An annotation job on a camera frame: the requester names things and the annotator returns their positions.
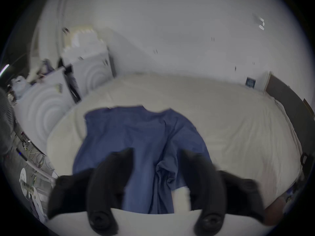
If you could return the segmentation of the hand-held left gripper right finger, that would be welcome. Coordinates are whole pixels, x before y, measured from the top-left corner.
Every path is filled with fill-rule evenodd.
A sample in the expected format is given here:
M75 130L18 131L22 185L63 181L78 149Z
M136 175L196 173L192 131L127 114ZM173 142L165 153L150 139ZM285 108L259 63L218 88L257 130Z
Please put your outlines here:
M181 172L190 191L191 210L201 210L193 228L195 235L216 235L226 214L264 222L256 181L218 171L210 159L185 149L181 150Z

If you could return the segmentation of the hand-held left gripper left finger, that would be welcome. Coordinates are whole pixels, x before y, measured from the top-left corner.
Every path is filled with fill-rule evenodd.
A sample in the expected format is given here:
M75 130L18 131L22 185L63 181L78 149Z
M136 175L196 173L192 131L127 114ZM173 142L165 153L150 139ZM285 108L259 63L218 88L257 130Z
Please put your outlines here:
M128 147L111 152L96 168L59 176L49 196L48 224L61 215L85 212L95 233L116 235L119 227L111 209L122 209L133 166L134 149Z

